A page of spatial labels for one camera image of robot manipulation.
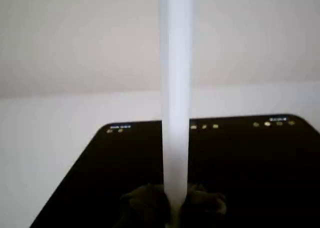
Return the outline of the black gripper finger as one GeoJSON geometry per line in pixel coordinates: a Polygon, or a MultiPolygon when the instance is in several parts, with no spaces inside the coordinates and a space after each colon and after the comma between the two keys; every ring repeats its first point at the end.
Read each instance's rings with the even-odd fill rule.
{"type": "Polygon", "coordinates": [[[189,184],[180,210],[181,228],[226,227],[227,199],[219,192],[208,192],[201,184],[189,184]]]}
{"type": "Polygon", "coordinates": [[[145,184],[122,195],[121,228],[164,228],[171,224],[169,200],[162,184],[145,184]]]}

